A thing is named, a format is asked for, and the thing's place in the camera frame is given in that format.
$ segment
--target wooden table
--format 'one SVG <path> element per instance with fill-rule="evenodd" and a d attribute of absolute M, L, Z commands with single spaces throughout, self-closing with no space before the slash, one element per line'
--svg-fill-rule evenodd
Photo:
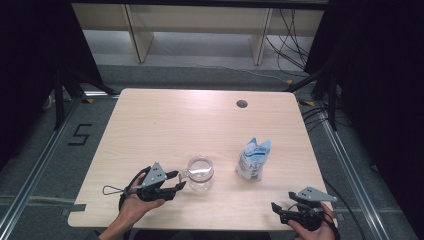
<path fill-rule="evenodd" d="M 239 100 L 248 106 L 237 106 Z M 252 137 L 271 139 L 260 182 L 234 171 Z M 147 213 L 136 228 L 189 230 L 290 229 L 280 223 L 271 202 L 290 207 L 288 192 L 312 186 L 326 192 L 315 155 L 291 93 L 126 89 L 122 91 L 100 141 L 72 212 L 74 227 L 107 227 L 118 214 L 119 194 L 139 170 L 158 161 L 164 171 L 181 170 L 197 154 L 209 156 L 214 185 L 205 193 L 188 184 L 173 201 Z M 177 178 L 165 182 L 174 186 Z"/>

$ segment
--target transparent glass mug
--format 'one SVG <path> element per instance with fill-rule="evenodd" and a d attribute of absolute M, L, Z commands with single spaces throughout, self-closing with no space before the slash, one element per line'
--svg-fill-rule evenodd
<path fill-rule="evenodd" d="M 213 164 L 205 155 L 193 157 L 187 165 L 187 169 L 181 170 L 180 181 L 189 178 L 189 186 L 196 192 L 205 192 L 212 188 Z"/>

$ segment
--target hand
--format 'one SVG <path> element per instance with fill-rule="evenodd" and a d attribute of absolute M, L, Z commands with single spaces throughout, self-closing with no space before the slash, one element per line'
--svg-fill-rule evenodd
<path fill-rule="evenodd" d="M 327 214 L 325 214 L 325 219 L 327 219 L 327 221 L 329 222 L 332 222 L 331 218 L 333 218 L 333 212 L 324 203 L 321 203 L 321 206 L 324 209 L 324 212 L 326 212 L 329 215 L 328 216 Z M 320 228 L 312 232 L 303 228 L 302 225 L 300 225 L 296 221 L 289 220 L 288 224 L 299 234 L 299 236 L 295 238 L 295 240 L 334 240 L 335 239 L 333 230 L 324 221 L 321 223 Z"/>
<path fill-rule="evenodd" d="M 140 177 L 134 182 L 137 185 L 145 174 L 141 174 Z M 135 190 L 130 190 L 130 195 L 125 199 L 122 204 L 121 210 L 119 211 L 118 217 L 115 221 L 99 236 L 101 240 L 113 240 L 120 239 L 120 237 L 130 230 L 134 224 L 144 216 L 148 211 L 158 208 L 165 203 L 163 199 L 157 199 L 151 202 L 144 202 L 138 198 L 135 194 Z"/>

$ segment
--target person's right hand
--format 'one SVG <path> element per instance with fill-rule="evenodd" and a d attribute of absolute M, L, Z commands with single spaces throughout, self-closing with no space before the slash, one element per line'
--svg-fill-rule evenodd
<path fill-rule="evenodd" d="M 325 219 L 329 222 L 333 222 L 331 218 L 333 218 L 333 211 L 330 210 L 330 208 L 327 207 L 324 203 L 321 203 L 322 208 L 324 211 L 328 214 L 325 214 Z M 295 238 L 295 240 L 334 240 L 335 236 L 333 233 L 333 230 L 330 228 L 330 226 L 322 221 L 321 227 L 319 227 L 315 231 L 309 231 L 308 229 L 305 229 L 300 225 L 298 222 L 289 220 L 288 224 L 290 227 L 292 227 L 299 236 Z"/>

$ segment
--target white plastic package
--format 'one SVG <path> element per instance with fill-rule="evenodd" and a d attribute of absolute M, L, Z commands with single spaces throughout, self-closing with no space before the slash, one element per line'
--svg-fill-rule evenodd
<path fill-rule="evenodd" d="M 258 145 L 256 138 L 252 138 L 240 153 L 236 171 L 241 178 L 260 181 L 262 170 L 271 151 L 271 140 L 268 139 Z"/>

